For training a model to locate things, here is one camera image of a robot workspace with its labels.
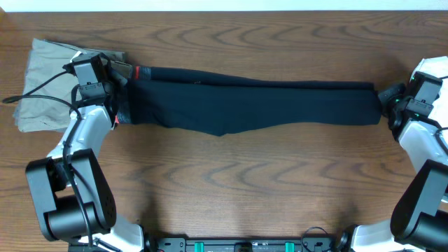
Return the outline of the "black leggings red waistband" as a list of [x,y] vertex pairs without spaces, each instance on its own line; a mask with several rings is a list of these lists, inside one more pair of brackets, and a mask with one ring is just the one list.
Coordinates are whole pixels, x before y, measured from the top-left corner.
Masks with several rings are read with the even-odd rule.
[[291,123],[376,125],[369,82],[256,80],[191,69],[136,66],[116,120],[214,136]]

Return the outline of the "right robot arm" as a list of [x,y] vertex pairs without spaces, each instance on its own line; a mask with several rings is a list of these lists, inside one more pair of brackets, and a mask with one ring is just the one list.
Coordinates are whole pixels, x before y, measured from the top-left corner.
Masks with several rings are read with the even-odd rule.
[[442,79],[416,71],[407,85],[379,93],[394,139],[408,154],[416,176],[388,220],[353,225],[333,251],[446,251],[447,140],[445,128],[429,117],[441,98]]

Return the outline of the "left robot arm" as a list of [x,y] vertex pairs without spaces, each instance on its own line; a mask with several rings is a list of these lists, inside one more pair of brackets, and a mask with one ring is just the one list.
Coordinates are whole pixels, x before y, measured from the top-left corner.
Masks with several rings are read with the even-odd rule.
[[144,251],[144,231],[120,216],[97,161],[115,125],[120,84],[112,69],[76,70],[80,99],[66,102],[70,123],[47,157],[25,170],[42,235],[69,251]]

